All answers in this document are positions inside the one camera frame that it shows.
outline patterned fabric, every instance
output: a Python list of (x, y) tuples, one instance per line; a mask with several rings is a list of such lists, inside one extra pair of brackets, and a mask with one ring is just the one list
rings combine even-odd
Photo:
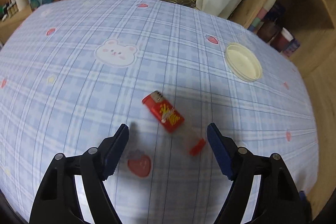
[[(231, 73), (224, 60), (230, 42), (255, 53), (260, 80)], [(191, 8), (159, 0), (43, 5), (1, 50), (0, 83), (0, 187), (26, 220), (56, 153), (80, 155), (125, 123), (129, 143), (104, 182), (123, 223), (213, 223), (231, 182), (208, 144), (189, 156), (183, 132), (168, 134), (142, 105), (154, 90), (185, 117), (184, 130), (206, 137), (215, 122), (256, 155), (279, 153), (298, 190), (316, 181), (315, 119), (296, 67), (242, 26)]]

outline metal screw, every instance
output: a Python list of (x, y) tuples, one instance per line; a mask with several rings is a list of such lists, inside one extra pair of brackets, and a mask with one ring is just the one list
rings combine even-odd
[(275, 153), (275, 154), (273, 154), (273, 159), (280, 160), (281, 156), (279, 154)]
[(97, 151), (98, 151), (97, 147), (91, 147), (88, 152), (89, 152), (89, 154), (93, 155), (93, 154), (97, 153)]
[(55, 155), (55, 160), (60, 160), (61, 158), (63, 158), (62, 153), (58, 153), (58, 154)]
[(247, 149), (245, 148), (245, 147), (239, 147), (238, 148), (238, 152), (240, 153), (240, 154), (246, 154), (247, 153)]

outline bear face print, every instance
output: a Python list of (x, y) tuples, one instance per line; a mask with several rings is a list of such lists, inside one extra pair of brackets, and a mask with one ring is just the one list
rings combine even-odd
[(107, 40), (95, 51), (96, 58), (111, 66), (127, 67), (135, 61), (137, 48), (133, 45), (123, 46), (115, 39)]

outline blue gripper pad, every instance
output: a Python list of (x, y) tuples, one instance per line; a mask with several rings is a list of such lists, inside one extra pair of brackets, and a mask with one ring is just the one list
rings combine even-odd
[(207, 136), (222, 174), (226, 175), (229, 180), (233, 180), (234, 173), (231, 163), (238, 147), (233, 139), (224, 137), (214, 123), (208, 125)]
[(101, 155), (104, 155), (102, 159), (103, 171), (101, 174), (103, 180), (113, 175), (128, 142), (128, 138), (128, 126), (123, 123), (113, 137), (103, 139), (99, 145), (98, 151)]

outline blue plaid tablecloth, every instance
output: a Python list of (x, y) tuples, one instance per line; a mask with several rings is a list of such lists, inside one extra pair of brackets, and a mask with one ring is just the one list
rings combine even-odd
[[(260, 80), (243, 82), (230, 71), (224, 52), (231, 42), (254, 52)], [(0, 84), (0, 188), (26, 220), (56, 153), (80, 155), (125, 123), (129, 143), (104, 182), (123, 223), (213, 223), (231, 182), (208, 144), (200, 155), (187, 155), (179, 136), (142, 105), (154, 90), (199, 136), (215, 122), (256, 155), (279, 153), (298, 190), (316, 181), (315, 119), (296, 67), (242, 26), (194, 9), (159, 0), (43, 5), (0, 51)], [(149, 165), (149, 175), (130, 170), (134, 156)], [(81, 177), (76, 182), (83, 215), (92, 221)]]

